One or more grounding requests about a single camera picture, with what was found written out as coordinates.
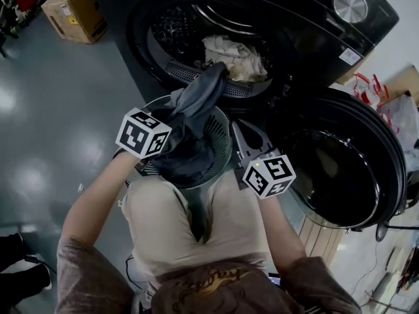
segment person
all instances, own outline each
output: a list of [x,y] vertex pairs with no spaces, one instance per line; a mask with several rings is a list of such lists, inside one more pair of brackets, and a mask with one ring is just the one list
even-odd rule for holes
[[[27,247],[20,234],[0,237],[0,247],[0,272],[23,259],[38,261],[36,257],[27,255]],[[15,273],[0,273],[0,285],[0,313],[8,313],[23,299],[52,288],[50,272],[44,264]]]
[[[118,154],[81,194],[58,245],[57,313],[139,313],[123,276],[94,244],[125,180],[139,162]],[[206,234],[196,241],[188,203],[158,176],[130,185],[122,212],[133,257],[148,281],[151,313],[361,313],[320,257],[304,246],[277,197],[239,190],[232,171],[209,189]],[[270,281],[272,255],[281,287]]]

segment white label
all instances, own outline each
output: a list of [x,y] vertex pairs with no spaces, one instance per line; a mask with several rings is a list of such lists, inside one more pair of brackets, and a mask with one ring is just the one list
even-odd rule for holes
[[65,16],[71,16],[73,13],[71,12],[70,8],[68,8],[66,5],[61,5],[61,10],[63,11],[63,14]]
[[361,59],[361,56],[357,54],[352,49],[347,48],[340,56],[339,58],[342,61],[345,61],[349,65],[353,66],[357,61]]

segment gray floor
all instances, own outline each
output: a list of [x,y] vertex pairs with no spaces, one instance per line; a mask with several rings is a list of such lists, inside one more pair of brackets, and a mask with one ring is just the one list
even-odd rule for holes
[[[55,266],[79,185],[87,187],[105,167],[123,115],[144,101],[110,34],[94,45],[63,41],[41,14],[19,35],[6,42],[9,57],[0,58],[0,236],[20,231]],[[302,211],[289,192],[281,201],[298,229]],[[96,247],[125,274],[132,244],[117,207]],[[137,280],[135,266],[130,271]],[[51,291],[18,309],[53,313],[55,305],[54,278]]]

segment laundry basket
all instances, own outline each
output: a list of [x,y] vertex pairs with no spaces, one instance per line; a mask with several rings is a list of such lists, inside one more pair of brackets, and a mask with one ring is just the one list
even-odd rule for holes
[[[169,102],[170,96],[160,97],[148,103],[143,111],[152,112],[153,108],[160,107],[161,105]],[[204,127],[204,135],[211,141],[214,151],[214,163],[208,172],[199,180],[190,183],[177,184],[173,183],[180,190],[187,190],[197,188],[206,184],[208,181],[216,177],[228,164],[232,153],[232,138],[229,132],[229,121],[227,116],[218,107],[215,107],[209,116]],[[147,164],[142,170],[141,175],[159,175],[156,168],[151,164]]]

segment leg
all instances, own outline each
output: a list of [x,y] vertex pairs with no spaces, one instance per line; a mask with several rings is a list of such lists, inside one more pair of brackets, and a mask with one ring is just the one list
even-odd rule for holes
[[24,246],[19,234],[0,237],[0,272],[24,257]]
[[213,261],[243,258],[264,270],[270,252],[259,202],[250,188],[239,190],[233,170],[211,186],[207,209],[206,247]]
[[40,293],[50,283],[48,268],[42,264],[26,271],[0,274],[0,285],[3,286],[0,313],[7,313],[12,306]]
[[164,275],[194,266],[204,256],[189,226],[186,199],[160,177],[132,183],[122,212],[134,242],[133,257],[149,280],[150,295]]

